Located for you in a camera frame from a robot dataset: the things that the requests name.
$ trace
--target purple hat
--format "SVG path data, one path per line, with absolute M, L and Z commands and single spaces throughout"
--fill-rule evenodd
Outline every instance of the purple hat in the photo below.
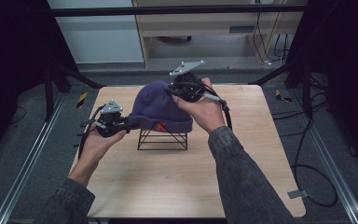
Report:
M 133 129 L 152 130 L 162 133 L 190 133 L 193 119 L 180 109 L 165 91 L 168 84 L 154 81 L 144 86 L 133 104 L 129 122 L 139 123 Z

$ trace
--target wall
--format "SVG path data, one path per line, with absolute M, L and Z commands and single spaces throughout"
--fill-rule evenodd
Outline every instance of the wall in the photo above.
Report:
M 51 8 L 132 7 L 131 0 L 48 0 Z M 134 16 L 57 18 L 76 63 L 142 63 Z

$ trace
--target person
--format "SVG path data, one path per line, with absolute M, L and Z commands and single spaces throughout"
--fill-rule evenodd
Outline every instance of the person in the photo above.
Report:
M 212 87 L 211 80 L 203 83 Z M 296 223 L 262 171 L 225 125 L 221 105 L 202 97 L 189 103 L 173 96 L 209 134 L 208 145 L 216 162 L 219 193 L 227 223 Z M 68 178 L 46 202 L 34 223 L 87 223 L 95 196 L 87 190 L 93 171 L 106 151 L 125 131 L 103 138 L 93 131 Z

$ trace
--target metal frame stand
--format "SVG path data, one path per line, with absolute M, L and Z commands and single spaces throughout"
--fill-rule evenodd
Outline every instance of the metal frame stand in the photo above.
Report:
M 178 147 L 141 148 L 144 144 L 164 144 Z M 158 133 L 141 129 L 139 132 L 138 150 L 187 150 L 187 133 Z

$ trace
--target sleeve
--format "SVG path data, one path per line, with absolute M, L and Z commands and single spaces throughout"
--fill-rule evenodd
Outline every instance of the sleeve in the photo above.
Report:
M 296 223 L 228 127 L 214 130 L 208 144 L 216 161 L 220 197 L 228 223 Z
M 44 204 L 34 223 L 88 223 L 87 214 L 95 195 L 67 178 Z

